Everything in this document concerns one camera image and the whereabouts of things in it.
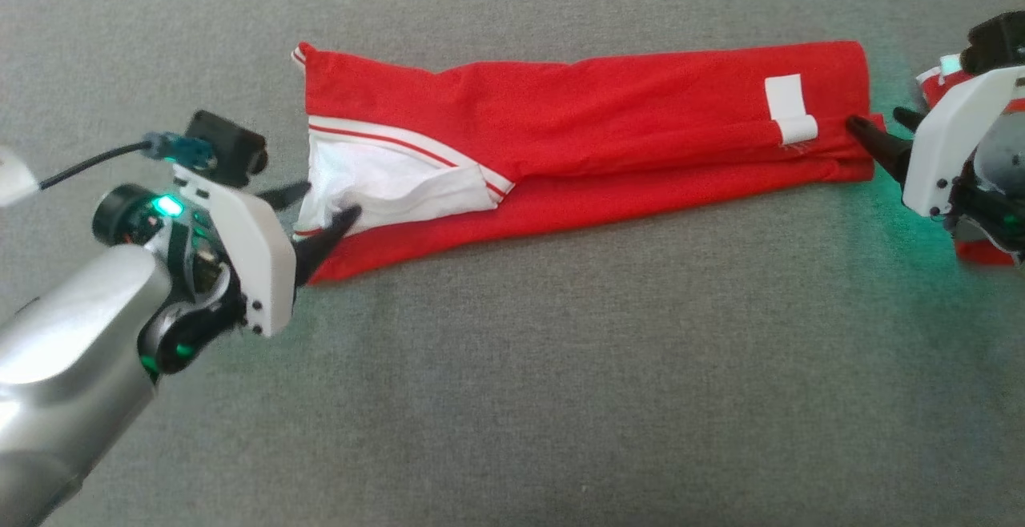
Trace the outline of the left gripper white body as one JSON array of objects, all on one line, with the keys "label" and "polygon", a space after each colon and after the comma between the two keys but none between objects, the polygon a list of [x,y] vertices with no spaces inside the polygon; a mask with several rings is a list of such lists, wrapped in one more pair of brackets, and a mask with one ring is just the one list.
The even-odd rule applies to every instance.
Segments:
[{"label": "left gripper white body", "polygon": [[150,374],[184,370],[234,328],[271,336],[291,319],[295,250],[260,196],[198,175],[176,175],[164,194],[126,183],[102,196],[92,232],[102,245],[142,248],[169,278],[139,334]]}]

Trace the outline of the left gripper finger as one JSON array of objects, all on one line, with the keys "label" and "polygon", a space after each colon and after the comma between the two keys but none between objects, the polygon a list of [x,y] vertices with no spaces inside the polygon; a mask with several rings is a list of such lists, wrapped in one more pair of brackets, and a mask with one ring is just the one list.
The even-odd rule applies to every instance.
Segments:
[{"label": "left gripper finger", "polygon": [[282,187],[259,192],[260,201],[264,201],[274,211],[285,211],[291,208],[294,203],[301,203],[312,189],[308,181],[296,181],[282,185]]},{"label": "left gripper finger", "polygon": [[362,207],[352,205],[333,214],[331,221],[300,241],[294,241],[292,246],[295,256],[294,286],[301,288],[310,283],[312,276],[321,265],[333,253],[338,243],[358,222]]}]

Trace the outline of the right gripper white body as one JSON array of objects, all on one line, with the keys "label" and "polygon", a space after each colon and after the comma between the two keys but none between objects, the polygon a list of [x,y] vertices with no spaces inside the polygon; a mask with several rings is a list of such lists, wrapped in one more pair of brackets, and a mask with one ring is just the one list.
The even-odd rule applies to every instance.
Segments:
[{"label": "right gripper white body", "polygon": [[918,77],[930,104],[912,139],[902,202],[942,218],[959,258],[1023,262],[1023,67]]}]

